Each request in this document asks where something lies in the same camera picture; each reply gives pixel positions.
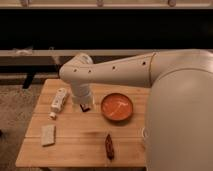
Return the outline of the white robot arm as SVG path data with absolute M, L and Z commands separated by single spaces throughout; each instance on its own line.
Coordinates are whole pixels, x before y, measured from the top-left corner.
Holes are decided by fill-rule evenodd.
M 147 171 L 213 171 L 212 52 L 168 50 L 98 64 L 81 53 L 59 75 L 77 103 L 91 98 L 91 83 L 148 88 Z

